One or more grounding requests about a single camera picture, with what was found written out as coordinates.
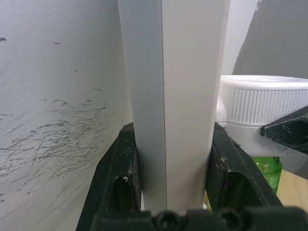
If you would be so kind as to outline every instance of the gray wall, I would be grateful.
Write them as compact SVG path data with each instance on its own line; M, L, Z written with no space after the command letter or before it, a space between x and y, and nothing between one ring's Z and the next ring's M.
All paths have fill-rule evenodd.
M233 74L308 78L308 1L260 1ZM285 170L308 179L307 159L303 154L281 161Z

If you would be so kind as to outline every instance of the green bottle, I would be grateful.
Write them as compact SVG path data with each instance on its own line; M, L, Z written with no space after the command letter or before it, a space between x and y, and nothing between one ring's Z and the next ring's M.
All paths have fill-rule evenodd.
M262 172L263 176L270 184L271 188L277 193L282 164L279 157L253 157L256 165Z

